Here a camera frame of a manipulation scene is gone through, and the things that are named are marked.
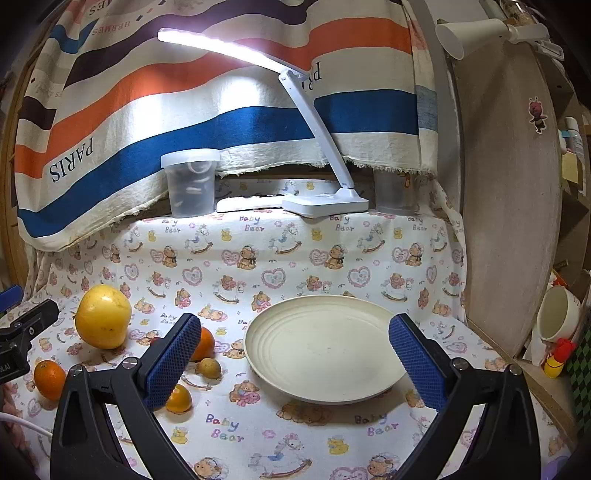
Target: green checkered object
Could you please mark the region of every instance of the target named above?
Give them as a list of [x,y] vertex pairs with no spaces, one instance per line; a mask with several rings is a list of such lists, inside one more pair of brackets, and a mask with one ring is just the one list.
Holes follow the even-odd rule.
[[591,327],[566,364],[573,389],[574,413],[579,437],[591,430]]

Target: striped curtain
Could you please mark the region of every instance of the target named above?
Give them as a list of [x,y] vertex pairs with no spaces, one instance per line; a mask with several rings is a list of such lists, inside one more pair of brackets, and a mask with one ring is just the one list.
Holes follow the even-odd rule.
[[311,71],[304,88],[345,159],[436,174],[431,60],[405,0],[72,0],[20,112],[21,236],[58,251],[167,192],[160,157],[222,151],[218,174],[323,156],[277,74],[158,41],[237,41]]

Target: white mug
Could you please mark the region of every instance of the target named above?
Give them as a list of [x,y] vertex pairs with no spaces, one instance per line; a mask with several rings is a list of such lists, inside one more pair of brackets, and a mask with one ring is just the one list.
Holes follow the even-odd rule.
[[544,295],[538,311],[538,331],[546,342],[570,339],[579,323],[581,302],[562,285],[556,285]]

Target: blue stripe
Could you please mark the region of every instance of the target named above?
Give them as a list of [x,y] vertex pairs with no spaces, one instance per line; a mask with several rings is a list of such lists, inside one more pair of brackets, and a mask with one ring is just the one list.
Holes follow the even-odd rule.
[[80,50],[82,45],[84,45],[84,42],[88,38],[88,35],[90,35],[92,28],[96,25],[98,21],[99,19],[96,19],[90,22],[82,30],[80,30],[78,40],[74,40],[73,38],[68,37],[66,29],[63,25],[56,25],[51,31],[51,35],[49,35],[49,38],[55,38],[59,42],[60,49],[62,50],[62,52],[78,53],[78,50]]
[[437,93],[417,85],[418,127],[437,131]]
[[[400,132],[418,135],[417,99],[400,90],[335,93],[315,101],[331,133]],[[190,148],[224,148],[312,138],[294,108],[246,107],[201,124],[166,132],[118,151],[39,212],[18,209],[33,238],[60,232],[101,200],[160,170],[160,157]],[[101,145],[93,144],[95,155]]]

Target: white patterned cloth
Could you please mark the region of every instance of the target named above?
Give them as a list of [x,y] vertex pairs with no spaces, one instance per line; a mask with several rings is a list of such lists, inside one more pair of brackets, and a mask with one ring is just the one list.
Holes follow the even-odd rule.
[[[68,251],[46,255],[37,292],[4,323],[52,298],[60,317],[33,342],[31,365],[53,358],[65,370],[77,363],[104,369],[126,356],[141,356],[151,338],[164,336],[184,312],[195,313],[214,334],[223,378],[207,380],[189,364],[180,382],[189,389],[193,408],[155,415],[199,478],[288,478],[289,472],[302,479],[391,478],[436,415],[407,376],[359,404],[302,404],[252,372],[242,338],[257,312],[283,299],[350,294],[408,313],[450,356],[462,356],[475,368],[503,369],[499,355],[459,320],[466,275],[463,230],[444,198],[438,203],[440,193],[435,185],[432,206],[443,205],[435,211],[445,219],[368,212],[309,220],[278,209],[128,220]],[[455,220],[446,221],[445,210]],[[90,347],[74,328],[80,298],[98,283],[120,289],[133,305],[128,338],[114,351]],[[52,428],[55,405],[39,395],[32,374],[13,382],[11,392],[24,418]],[[536,401],[534,408],[545,465],[566,448]],[[474,410],[444,473],[459,467],[481,411]],[[146,475],[117,409],[110,412],[130,464]],[[46,480],[48,441],[25,433]]]

